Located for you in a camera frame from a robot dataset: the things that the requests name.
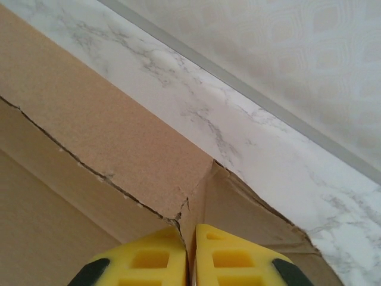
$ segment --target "wallpaper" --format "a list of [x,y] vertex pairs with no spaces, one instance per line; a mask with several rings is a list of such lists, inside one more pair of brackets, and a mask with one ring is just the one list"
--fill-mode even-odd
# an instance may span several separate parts
[[381,170],[380,0],[119,1]]

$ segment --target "white marble surface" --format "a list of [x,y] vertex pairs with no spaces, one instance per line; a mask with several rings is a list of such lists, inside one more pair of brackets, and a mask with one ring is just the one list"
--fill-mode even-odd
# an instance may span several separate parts
[[305,229],[345,285],[381,285],[381,186],[95,0],[0,0]]

